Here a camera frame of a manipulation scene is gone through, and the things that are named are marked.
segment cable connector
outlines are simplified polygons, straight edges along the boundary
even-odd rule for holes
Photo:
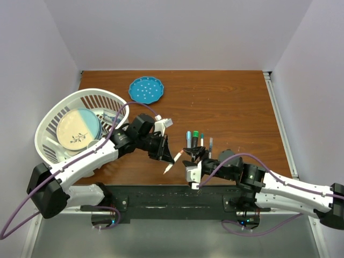
[[[155,121],[160,121],[161,120],[161,115],[157,115],[154,118],[155,118]]]

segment black base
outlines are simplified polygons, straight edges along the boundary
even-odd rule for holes
[[[205,186],[200,190],[192,190],[188,185],[113,185],[106,188],[114,196],[114,205],[121,213],[121,223],[130,223],[131,219],[242,221],[242,216],[237,217],[240,210],[232,205],[242,191],[231,185]],[[98,209],[82,206],[81,211]]]

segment plate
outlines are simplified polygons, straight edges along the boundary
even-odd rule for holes
[[[99,137],[101,125],[98,117],[89,109],[73,109],[60,120],[56,135],[66,149],[78,151]]]
[[[129,95],[136,102],[152,104],[163,95],[163,85],[157,78],[141,77],[130,84]]]

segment gray floor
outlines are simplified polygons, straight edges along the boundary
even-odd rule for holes
[[[256,233],[288,217],[264,215]],[[266,236],[246,238],[227,233],[212,220],[132,220],[99,234],[91,229],[89,214],[60,214],[43,220],[32,257],[316,258],[319,254],[306,216]]]

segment plastic basket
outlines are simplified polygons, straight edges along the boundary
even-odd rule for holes
[[[38,154],[48,164],[56,164],[69,159],[71,156],[63,148],[56,136],[56,127],[68,111],[78,108],[92,110],[102,122],[103,134],[107,134],[111,128],[111,123],[103,120],[103,112],[116,113],[126,102],[119,96],[101,89],[85,89],[70,94],[43,118],[39,124],[34,137],[34,144]],[[118,126],[128,123],[129,107],[126,106],[120,115],[123,117]]]

